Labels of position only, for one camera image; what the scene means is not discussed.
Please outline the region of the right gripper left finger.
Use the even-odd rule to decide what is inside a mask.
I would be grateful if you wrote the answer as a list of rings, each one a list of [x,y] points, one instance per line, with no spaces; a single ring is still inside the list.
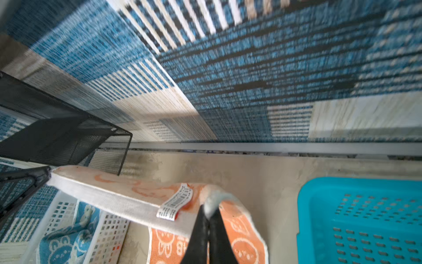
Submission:
[[[193,231],[181,264],[206,264],[208,254],[209,221],[200,206]]]

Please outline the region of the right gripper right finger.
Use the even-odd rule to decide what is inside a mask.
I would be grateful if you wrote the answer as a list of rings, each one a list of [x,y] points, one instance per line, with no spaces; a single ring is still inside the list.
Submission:
[[[211,264],[238,264],[219,209],[209,220],[209,260]]]

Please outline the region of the orange bunny pattern towel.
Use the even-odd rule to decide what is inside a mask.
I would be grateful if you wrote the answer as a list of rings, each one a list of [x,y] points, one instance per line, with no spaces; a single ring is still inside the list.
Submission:
[[[267,245],[250,213],[233,194],[219,186],[187,183],[193,189],[193,197],[175,221],[168,221],[158,218],[157,211],[182,183],[149,182],[82,166],[62,166],[52,171],[48,184],[98,209],[149,227],[151,238],[158,239],[157,251],[149,254],[157,255],[159,262],[171,257],[177,237],[187,239],[181,249],[182,261],[201,205],[208,221],[219,209],[238,264],[268,262]]]

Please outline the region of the white plastic laundry basket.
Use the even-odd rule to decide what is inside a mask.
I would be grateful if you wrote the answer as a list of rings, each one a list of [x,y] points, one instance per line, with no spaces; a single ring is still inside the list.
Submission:
[[[80,201],[63,192],[58,192],[44,218],[30,239],[26,252],[19,260],[21,264],[40,264],[38,247],[46,235],[73,225]],[[100,210],[100,220],[82,264],[116,264],[119,259],[129,221]]]

